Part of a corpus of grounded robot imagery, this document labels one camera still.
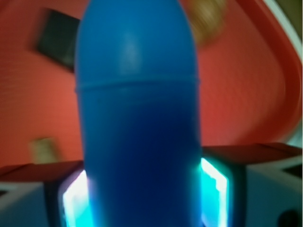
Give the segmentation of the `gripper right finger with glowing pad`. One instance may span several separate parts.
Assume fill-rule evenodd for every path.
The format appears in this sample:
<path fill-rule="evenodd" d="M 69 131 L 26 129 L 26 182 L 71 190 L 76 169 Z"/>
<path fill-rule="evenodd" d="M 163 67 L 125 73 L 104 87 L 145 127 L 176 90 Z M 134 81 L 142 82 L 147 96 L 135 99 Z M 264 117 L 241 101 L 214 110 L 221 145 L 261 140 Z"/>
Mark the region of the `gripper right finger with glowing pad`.
<path fill-rule="evenodd" d="M 283 143 L 202 148 L 204 227 L 300 227 L 303 152 Z"/>

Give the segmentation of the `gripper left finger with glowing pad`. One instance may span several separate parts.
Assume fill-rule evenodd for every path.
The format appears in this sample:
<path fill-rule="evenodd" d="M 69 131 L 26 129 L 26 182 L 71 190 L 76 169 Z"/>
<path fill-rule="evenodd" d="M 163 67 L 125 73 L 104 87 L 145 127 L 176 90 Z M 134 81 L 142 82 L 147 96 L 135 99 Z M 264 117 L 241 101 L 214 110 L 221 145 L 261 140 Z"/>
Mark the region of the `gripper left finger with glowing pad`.
<path fill-rule="evenodd" d="M 90 227 L 82 161 L 4 166 L 0 169 L 2 227 Z"/>

